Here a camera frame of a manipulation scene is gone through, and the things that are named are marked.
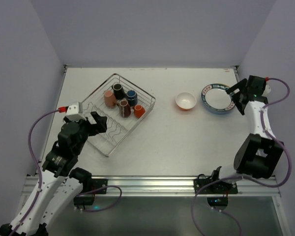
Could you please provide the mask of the orange bowl white inside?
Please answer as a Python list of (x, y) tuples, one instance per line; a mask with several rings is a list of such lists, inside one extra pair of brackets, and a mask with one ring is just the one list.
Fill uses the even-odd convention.
[(196, 106), (197, 99), (189, 92), (181, 92), (175, 97), (175, 103), (179, 109), (190, 111)]

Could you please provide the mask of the blue plate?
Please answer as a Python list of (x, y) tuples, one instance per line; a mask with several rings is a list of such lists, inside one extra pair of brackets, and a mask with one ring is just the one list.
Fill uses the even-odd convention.
[(229, 106), (223, 109), (217, 109), (211, 105), (208, 104), (206, 97), (204, 95), (201, 95), (201, 102), (203, 107), (208, 111), (216, 115), (225, 115), (229, 114), (235, 107), (235, 104), (233, 101), (230, 102)]

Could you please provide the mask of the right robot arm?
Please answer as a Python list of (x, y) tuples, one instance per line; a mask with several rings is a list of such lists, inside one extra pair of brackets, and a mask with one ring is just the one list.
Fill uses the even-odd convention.
[(276, 140), (267, 116), (268, 99), (264, 95), (267, 79), (249, 76), (227, 89), (238, 111), (247, 118), (249, 134), (237, 151), (232, 167), (218, 167), (213, 180), (226, 184), (246, 179), (261, 183), (272, 176), (284, 151)]

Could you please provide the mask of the pink textured cup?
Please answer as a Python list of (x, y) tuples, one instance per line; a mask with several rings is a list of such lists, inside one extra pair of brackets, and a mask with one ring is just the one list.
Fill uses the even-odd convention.
[(112, 91), (107, 90), (104, 92), (104, 102), (109, 108), (113, 108), (117, 104), (117, 99)]

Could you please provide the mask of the brown striped mug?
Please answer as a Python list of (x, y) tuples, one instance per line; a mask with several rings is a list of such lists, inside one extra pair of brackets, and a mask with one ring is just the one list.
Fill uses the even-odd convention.
[(119, 108), (119, 114), (123, 118), (127, 118), (131, 115), (131, 108), (130, 108), (130, 105), (126, 99), (119, 101), (118, 108)]

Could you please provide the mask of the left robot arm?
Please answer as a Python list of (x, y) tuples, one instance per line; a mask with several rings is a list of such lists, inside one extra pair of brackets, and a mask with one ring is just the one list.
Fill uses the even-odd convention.
[(93, 194), (92, 174), (75, 168), (89, 137), (107, 131), (107, 117), (91, 112), (95, 123), (82, 114), (66, 115), (38, 181), (28, 200), (11, 223), (0, 227), (0, 236), (46, 236), (48, 226), (76, 196)]

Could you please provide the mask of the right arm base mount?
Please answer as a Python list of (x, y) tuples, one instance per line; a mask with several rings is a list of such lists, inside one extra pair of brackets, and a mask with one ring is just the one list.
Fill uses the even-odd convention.
[(220, 181), (204, 188), (204, 186), (220, 179), (219, 175), (221, 168), (221, 166), (217, 167), (212, 171), (210, 176), (199, 174), (193, 179), (193, 188), (195, 193), (202, 188), (199, 192), (200, 195), (217, 195), (217, 197), (207, 197), (207, 203), (212, 208), (225, 210), (229, 203), (229, 195), (238, 194), (237, 184)]

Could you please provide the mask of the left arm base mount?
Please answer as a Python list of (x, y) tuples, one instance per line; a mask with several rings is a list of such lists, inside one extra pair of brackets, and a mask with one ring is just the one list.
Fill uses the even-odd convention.
[(94, 204), (96, 194), (106, 194), (107, 190), (103, 189), (96, 193), (82, 195), (82, 193), (89, 192), (92, 190), (97, 190), (99, 188), (105, 187), (108, 185), (108, 180), (106, 178), (91, 178), (86, 186), (83, 187), (79, 196), (76, 196), (73, 199), (73, 204), (75, 207), (86, 209), (86, 206), (91, 206)]

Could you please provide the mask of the dark green plate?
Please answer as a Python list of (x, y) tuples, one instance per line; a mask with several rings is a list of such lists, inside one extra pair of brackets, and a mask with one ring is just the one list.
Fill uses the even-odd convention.
[(231, 96), (226, 93), (228, 88), (230, 87), (225, 84), (209, 84), (202, 89), (201, 95), (206, 97), (209, 105), (217, 109), (223, 109), (228, 107), (232, 101)]

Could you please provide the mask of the blue mug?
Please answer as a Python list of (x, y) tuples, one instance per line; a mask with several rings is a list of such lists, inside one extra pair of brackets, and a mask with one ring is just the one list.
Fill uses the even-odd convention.
[(128, 101), (128, 104), (130, 105), (130, 107), (134, 107), (138, 103), (137, 93), (134, 90), (129, 90), (126, 93), (126, 99)]

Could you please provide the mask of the black mug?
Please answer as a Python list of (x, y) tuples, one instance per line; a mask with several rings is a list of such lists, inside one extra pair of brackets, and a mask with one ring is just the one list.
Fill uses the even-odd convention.
[(117, 100), (122, 100), (125, 98), (125, 92), (121, 84), (113, 84), (112, 89)]

